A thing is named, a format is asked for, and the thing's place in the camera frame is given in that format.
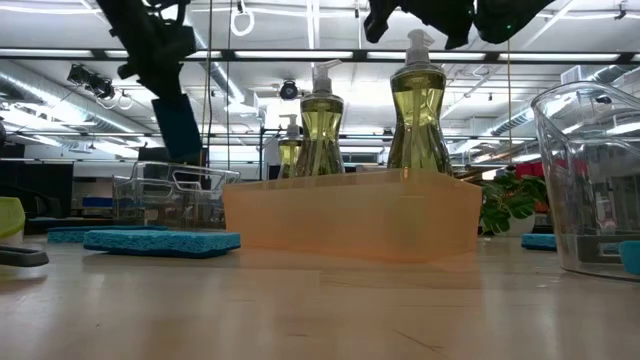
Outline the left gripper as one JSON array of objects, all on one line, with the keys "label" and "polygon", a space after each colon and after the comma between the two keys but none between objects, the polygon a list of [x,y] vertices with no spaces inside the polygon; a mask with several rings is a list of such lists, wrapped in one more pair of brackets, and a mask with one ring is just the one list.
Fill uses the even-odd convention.
[{"label": "left gripper", "polygon": [[127,52],[126,63],[118,68],[119,75],[138,75],[137,82],[160,99],[182,94],[183,60],[196,52],[191,26],[156,19],[147,27],[131,23],[113,25],[109,33]]}]

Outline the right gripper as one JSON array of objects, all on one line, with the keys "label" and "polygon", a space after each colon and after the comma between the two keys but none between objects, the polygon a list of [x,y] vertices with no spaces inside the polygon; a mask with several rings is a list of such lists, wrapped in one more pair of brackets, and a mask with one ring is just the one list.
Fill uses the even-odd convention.
[{"label": "right gripper", "polygon": [[366,40],[378,43],[388,30],[388,19],[396,8],[419,18],[447,37],[446,50],[468,44],[475,16],[474,0],[368,0],[369,14],[363,27]]}]

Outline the yellow-green pump soap bottle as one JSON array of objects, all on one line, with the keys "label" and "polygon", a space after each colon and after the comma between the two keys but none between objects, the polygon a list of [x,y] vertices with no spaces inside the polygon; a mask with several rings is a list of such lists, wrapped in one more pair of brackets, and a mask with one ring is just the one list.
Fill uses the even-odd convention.
[{"label": "yellow-green pump soap bottle", "polygon": [[278,150],[280,157],[279,179],[294,178],[296,176],[296,165],[302,146],[302,136],[300,126],[297,124],[296,114],[281,115],[281,118],[289,120],[286,134],[278,140]]},{"label": "yellow-green pump soap bottle", "polygon": [[396,126],[387,164],[453,174],[440,114],[446,75],[431,63],[429,46],[434,39],[421,29],[408,33],[405,64],[390,79]]},{"label": "yellow-green pump soap bottle", "polygon": [[313,89],[300,101],[303,139],[296,176],[334,175],[345,172],[339,145],[344,100],[333,93],[329,70],[342,63],[335,59],[313,69]]}]

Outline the blue dish brush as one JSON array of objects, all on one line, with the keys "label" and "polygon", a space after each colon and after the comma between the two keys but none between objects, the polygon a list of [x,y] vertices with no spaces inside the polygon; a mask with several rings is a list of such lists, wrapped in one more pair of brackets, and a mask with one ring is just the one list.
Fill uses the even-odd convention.
[{"label": "blue dish brush", "polygon": [[640,276],[640,240],[622,242],[619,254],[624,270],[631,275]]}]

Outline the black monitor screen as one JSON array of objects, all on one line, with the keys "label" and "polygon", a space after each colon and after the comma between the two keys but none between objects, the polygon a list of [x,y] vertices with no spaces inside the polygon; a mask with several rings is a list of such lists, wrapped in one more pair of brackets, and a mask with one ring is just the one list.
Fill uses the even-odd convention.
[{"label": "black monitor screen", "polygon": [[203,166],[207,163],[207,151],[202,149],[200,153],[192,153],[174,158],[170,156],[164,147],[141,147],[138,149],[138,161]]}]

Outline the LED light bar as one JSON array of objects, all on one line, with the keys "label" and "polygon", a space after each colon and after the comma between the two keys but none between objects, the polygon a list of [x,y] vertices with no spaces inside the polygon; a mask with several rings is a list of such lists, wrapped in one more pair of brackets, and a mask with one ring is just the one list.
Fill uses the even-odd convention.
[{"label": "LED light bar", "polygon": [[[521,65],[640,65],[640,52],[507,52],[507,51],[440,51],[429,53],[434,63]],[[0,47],[0,59],[21,60],[87,60],[123,61],[128,53],[122,49],[57,49]],[[396,50],[198,50],[186,59],[191,62],[210,58],[223,62],[321,62],[339,59],[343,62],[400,63],[405,53]]]}]

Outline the clear plastic bin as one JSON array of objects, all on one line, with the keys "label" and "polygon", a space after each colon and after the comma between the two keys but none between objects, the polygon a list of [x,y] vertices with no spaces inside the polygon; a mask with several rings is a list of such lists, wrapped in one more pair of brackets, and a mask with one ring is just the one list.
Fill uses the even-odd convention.
[{"label": "clear plastic bin", "polygon": [[129,176],[113,178],[114,221],[118,225],[223,230],[223,187],[240,180],[235,171],[137,162]]},{"label": "clear plastic bin", "polygon": [[640,240],[640,98],[578,81],[531,109],[561,267],[640,283],[619,254]]}]

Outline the black cabinet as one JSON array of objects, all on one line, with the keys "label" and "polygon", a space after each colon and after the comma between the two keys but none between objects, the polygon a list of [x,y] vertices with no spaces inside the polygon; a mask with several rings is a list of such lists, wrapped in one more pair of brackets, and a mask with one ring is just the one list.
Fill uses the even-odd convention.
[{"label": "black cabinet", "polygon": [[72,226],[73,165],[23,161],[25,146],[0,146],[0,197],[18,198],[25,212],[26,235]]}]

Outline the orange cloth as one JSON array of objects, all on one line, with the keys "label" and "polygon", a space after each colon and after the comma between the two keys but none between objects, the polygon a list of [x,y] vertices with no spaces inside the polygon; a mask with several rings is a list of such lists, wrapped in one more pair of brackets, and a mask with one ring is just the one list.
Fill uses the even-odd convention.
[{"label": "orange cloth", "polygon": [[476,249],[482,190],[392,169],[228,184],[223,203],[246,248],[420,263]]}]

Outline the red background object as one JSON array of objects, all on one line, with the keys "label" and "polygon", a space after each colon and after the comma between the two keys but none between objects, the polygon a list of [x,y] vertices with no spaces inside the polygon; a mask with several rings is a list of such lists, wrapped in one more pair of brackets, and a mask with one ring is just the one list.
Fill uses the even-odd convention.
[{"label": "red background object", "polygon": [[518,163],[515,165],[517,179],[535,177],[545,180],[543,164],[541,161]]}]

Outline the green potted plant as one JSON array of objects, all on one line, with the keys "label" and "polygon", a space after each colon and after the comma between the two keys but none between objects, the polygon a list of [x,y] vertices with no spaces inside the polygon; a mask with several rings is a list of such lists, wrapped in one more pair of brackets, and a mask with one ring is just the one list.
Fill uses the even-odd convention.
[{"label": "green potted plant", "polygon": [[518,178],[514,172],[482,182],[482,206],[479,225],[482,233],[520,237],[535,226],[538,205],[547,205],[544,180],[536,176]]}]

